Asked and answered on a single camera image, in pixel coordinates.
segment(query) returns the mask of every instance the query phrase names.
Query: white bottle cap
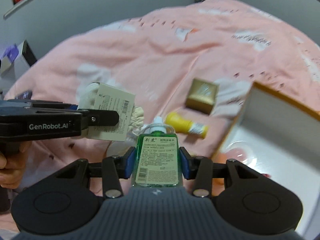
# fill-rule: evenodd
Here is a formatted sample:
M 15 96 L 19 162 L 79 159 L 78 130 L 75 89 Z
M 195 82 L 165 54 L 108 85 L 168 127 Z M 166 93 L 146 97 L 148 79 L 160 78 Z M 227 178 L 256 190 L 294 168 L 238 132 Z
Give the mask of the white bottle cap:
M 159 126 L 151 127 L 150 128 L 150 133 L 152 133 L 154 131 L 160 131 L 160 132 L 163 132 L 163 133 L 167 133 L 167 129 L 166 129 L 166 127 L 164 127 L 163 120 L 162 120 L 161 116 L 156 116 L 153 119 L 153 123 L 159 124 Z

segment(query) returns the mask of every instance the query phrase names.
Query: barcode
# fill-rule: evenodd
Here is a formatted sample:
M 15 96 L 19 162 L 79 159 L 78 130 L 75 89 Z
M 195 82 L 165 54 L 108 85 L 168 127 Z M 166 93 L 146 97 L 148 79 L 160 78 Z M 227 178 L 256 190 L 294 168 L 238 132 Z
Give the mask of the barcode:
M 204 130 L 204 125 L 203 124 L 200 124 L 200 123 L 194 123 L 190 130 L 189 130 L 189 133 L 192 133 L 192 134 L 202 134 L 203 133 L 203 130 Z
M 147 172 L 148 172 L 148 169 L 146 169 L 146 168 L 140 168 L 140 170 L 139 170 L 139 175 L 138 175 L 139 179 L 146 180 L 146 178 L 147 178 Z
M 123 108 L 122 108 L 122 113 L 123 113 L 123 114 L 126 114 L 126 113 L 127 113 L 127 111 L 128 111 L 128 105 L 129 105 L 129 101 L 125 100 L 125 101 L 124 101 Z

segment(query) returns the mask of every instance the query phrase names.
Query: gold box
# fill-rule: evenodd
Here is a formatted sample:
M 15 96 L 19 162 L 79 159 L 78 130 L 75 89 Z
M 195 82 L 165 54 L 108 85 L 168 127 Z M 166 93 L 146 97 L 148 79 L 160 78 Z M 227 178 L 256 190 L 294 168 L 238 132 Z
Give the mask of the gold box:
M 186 107 L 210 114 L 216 104 L 219 85 L 194 78 L 189 90 Z

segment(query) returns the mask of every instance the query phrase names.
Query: pink blanket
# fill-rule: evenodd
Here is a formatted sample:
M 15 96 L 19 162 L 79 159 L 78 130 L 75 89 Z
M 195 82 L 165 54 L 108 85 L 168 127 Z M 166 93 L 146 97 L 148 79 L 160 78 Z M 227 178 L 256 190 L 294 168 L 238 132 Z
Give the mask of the pink blanket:
M 184 108 L 192 79 L 259 80 L 320 110 L 320 48 L 281 20 L 235 0 L 206 0 L 164 8 L 116 22 L 59 44 L 39 60 L 6 95 L 33 91 L 33 99 L 77 104 L 91 82 L 121 85 L 136 94 L 146 122 L 177 111 L 209 125 L 207 138 L 180 146 L 211 156 L 230 119 Z M 109 142 L 71 138 L 35 141 L 18 192 L 66 164 L 87 158 L 100 162 Z M 129 183 L 122 182 L 125 191 Z M 99 179 L 91 189 L 101 191 Z M 10 215 L 0 228 L 17 230 Z

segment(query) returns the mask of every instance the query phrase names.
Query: yellow bottle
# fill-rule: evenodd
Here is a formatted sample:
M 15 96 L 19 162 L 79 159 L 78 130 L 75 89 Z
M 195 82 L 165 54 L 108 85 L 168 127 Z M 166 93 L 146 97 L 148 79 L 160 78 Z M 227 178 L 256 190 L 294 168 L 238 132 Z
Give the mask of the yellow bottle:
M 198 135 L 203 139 L 207 136 L 209 129 L 207 125 L 183 119 L 182 116 L 176 112 L 168 114 L 165 123 L 171 125 L 176 132 Z

